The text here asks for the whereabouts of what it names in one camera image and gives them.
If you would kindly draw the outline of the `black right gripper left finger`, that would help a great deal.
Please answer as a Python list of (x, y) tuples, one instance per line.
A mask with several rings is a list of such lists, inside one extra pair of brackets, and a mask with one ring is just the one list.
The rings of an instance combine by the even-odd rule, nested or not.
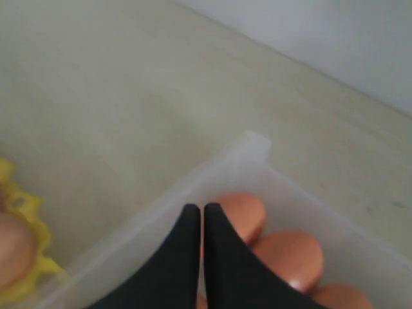
[(200, 209), (195, 204), (186, 204), (170, 233), (143, 266), (89, 307), (196, 308), (200, 236)]

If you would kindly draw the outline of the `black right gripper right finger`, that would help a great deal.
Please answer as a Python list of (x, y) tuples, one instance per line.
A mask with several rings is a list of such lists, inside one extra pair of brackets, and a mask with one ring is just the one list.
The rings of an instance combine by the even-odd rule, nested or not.
[(318, 308), (252, 253), (221, 205), (203, 210), (203, 273), (209, 308)]

